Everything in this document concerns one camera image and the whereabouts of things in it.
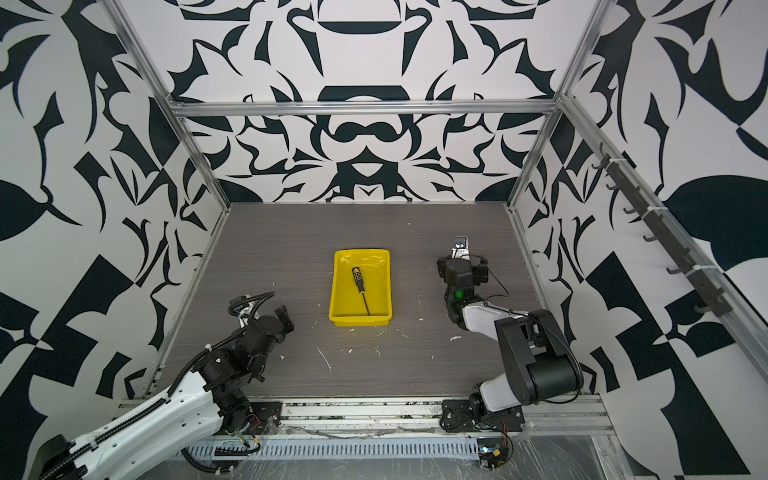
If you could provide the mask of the black yellow screwdriver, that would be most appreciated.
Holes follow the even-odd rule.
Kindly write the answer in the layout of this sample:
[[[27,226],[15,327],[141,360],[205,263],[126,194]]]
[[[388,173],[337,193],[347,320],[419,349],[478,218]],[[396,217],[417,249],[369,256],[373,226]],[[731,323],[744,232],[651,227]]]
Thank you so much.
[[[371,312],[370,312],[370,308],[369,308],[369,305],[368,305],[368,302],[367,302],[367,298],[366,298],[366,289],[365,289],[364,278],[363,278],[363,275],[362,275],[362,270],[358,266],[353,267],[352,268],[352,276],[353,276],[353,280],[354,280],[355,286],[356,286],[356,288],[358,290],[358,294],[360,295],[360,297],[362,299],[366,315],[370,316]]]

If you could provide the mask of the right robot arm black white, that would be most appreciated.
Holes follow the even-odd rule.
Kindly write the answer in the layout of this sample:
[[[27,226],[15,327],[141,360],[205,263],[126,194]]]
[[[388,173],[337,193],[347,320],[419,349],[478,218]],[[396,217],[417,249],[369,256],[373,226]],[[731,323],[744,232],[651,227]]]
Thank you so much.
[[[515,311],[494,304],[475,289],[490,276],[488,260],[474,255],[469,239],[454,239],[451,253],[437,260],[449,320],[459,328],[497,342],[504,372],[477,385],[471,410],[482,418],[552,398],[579,395],[584,385],[580,363],[550,311]]]

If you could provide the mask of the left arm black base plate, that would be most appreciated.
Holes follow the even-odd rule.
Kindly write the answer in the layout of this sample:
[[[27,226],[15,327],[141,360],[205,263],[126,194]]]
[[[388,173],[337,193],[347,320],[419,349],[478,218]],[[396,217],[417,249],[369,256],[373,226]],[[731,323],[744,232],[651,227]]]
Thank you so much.
[[[276,433],[282,423],[283,406],[280,401],[252,402],[239,432],[250,436]]]

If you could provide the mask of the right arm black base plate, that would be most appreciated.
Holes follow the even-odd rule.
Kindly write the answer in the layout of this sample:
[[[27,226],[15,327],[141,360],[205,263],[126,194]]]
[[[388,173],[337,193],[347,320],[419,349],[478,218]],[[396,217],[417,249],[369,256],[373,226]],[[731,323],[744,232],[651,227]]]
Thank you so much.
[[[439,419],[446,432],[469,433],[481,431],[521,432],[525,418],[520,407],[489,412],[481,400],[443,400]]]

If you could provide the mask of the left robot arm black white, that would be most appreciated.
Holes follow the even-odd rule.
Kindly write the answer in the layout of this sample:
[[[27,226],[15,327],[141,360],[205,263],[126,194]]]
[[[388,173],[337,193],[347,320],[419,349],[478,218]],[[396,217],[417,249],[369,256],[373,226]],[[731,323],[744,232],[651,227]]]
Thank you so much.
[[[110,423],[73,440],[58,435],[36,454],[32,479],[136,479],[216,433],[239,436],[253,409],[242,389],[262,380],[269,354],[295,329],[285,306],[246,315],[205,346],[171,385]]]

